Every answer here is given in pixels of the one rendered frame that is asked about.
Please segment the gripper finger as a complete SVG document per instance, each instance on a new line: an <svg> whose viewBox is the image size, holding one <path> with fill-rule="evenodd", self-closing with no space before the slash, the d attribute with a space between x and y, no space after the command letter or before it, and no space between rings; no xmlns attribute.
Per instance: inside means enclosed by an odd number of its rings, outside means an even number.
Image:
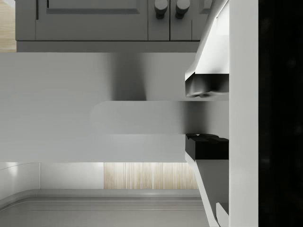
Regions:
<svg viewBox="0 0 303 227"><path fill-rule="evenodd" d="M229 0L213 0L195 60L185 73L186 97L229 93Z"/></svg>
<svg viewBox="0 0 303 227"><path fill-rule="evenodd" d="M185 159L192 168L210 227L229 225L229 140L187 134Z"/></svg>

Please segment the white cabinet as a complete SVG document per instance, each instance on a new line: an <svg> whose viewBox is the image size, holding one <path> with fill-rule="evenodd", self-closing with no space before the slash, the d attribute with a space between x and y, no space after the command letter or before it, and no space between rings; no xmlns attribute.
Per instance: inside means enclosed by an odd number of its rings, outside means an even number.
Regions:
<svg viewBox="0 0 303 227"><path fill-rule="evenodd" d="M18 52L196 52L214 0L15 0Z"/></svg>

